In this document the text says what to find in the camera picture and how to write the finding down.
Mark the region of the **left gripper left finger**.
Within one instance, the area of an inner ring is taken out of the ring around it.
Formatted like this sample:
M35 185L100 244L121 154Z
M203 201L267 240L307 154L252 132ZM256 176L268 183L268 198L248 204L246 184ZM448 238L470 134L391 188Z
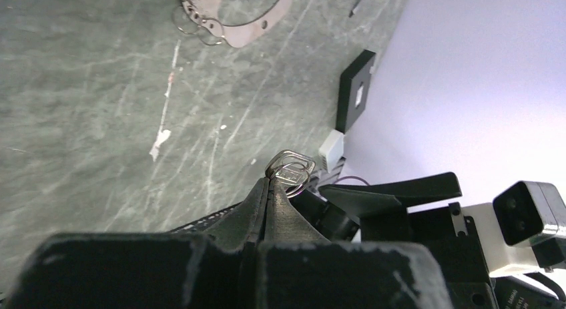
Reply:
M256 254L264 235L270 180L259 179L246 198L203 234L194 238L194 252L210 246L226 253Z

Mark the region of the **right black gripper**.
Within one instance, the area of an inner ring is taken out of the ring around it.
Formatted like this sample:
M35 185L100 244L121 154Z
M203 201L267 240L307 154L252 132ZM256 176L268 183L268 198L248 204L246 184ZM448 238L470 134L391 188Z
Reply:
M364 241L422 244L439 263L455 308L498 308L472 217L457 202L408 211L461 197L453 172L372 186L329 184L319 192L326 200L306 191L292 205L325 238L351 241L360 230Z

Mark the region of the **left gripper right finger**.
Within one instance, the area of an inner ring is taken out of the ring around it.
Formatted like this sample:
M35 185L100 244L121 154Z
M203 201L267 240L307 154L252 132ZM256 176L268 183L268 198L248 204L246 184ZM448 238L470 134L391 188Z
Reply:
M280 181L270 182L270 192L272 194L266 206L264 229L266 242L285 244L329 242L292 206Z

